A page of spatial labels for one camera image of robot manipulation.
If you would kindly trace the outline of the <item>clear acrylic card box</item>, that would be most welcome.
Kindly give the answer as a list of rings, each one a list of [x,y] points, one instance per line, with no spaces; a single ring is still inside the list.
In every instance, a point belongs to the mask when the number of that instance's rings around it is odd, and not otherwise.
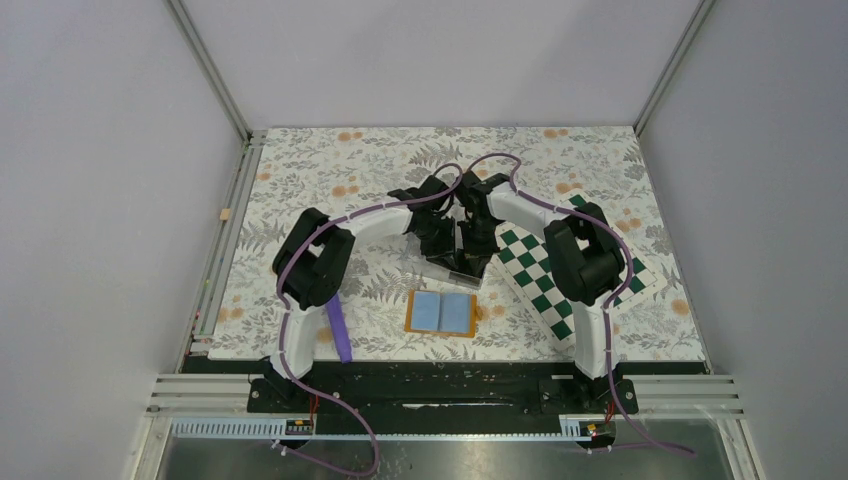
[[[438,281],[475,290],[481,288],[483,284],[481,278],[465,275],[430,262],[421,253],[421,242],[416,236],[410,234],[406,235],[405,238],[406,246],[400,257],[399,269],[401,272],[410,273],[429,281]]]

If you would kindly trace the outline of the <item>orange leather card holder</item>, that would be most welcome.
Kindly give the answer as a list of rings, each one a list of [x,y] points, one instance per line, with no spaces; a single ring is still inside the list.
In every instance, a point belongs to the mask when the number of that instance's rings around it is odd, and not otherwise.
[[[408,333],[473,338],[478,321],[477,296],[413,290],[409,293],[404,330]]]

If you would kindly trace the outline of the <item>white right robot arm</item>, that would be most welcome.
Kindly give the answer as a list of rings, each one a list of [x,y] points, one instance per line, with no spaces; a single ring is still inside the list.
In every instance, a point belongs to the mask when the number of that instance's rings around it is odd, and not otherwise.
[[[453,195],[464,209],[459,225],[465,254],[471,258],[500,251],[495,230],[504,222],[544,241],[552,282],[574,314],[574,362],[586,376],[573,386],[575,402],[589,412],[601,410],[613,398],[606,377],[617,364],[610,309],[622,289],[620,274],[632,266],[630,251],[603,210],[593,203],[575,209],[556,206],[520,190],[504,174],[482,180],[467,171]]]

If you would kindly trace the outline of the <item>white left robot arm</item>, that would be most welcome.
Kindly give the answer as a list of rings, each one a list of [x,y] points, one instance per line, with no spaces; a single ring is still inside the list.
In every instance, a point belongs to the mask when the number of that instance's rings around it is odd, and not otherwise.
[[[301,213],[272,262],[284,314],[271,355],[281,376],[271,395],[282,408],[296,411],[309,401],[311,387],[302,377],[314,363],[317,317],[338,293],[356,245],[413,235],[427,262],[446,271],[461,270],[455,221],[448,216],[460,183],[457,178],[448,185],[430,175],[418,187],[393,190],[377,204],[335,219],[314,207]]]

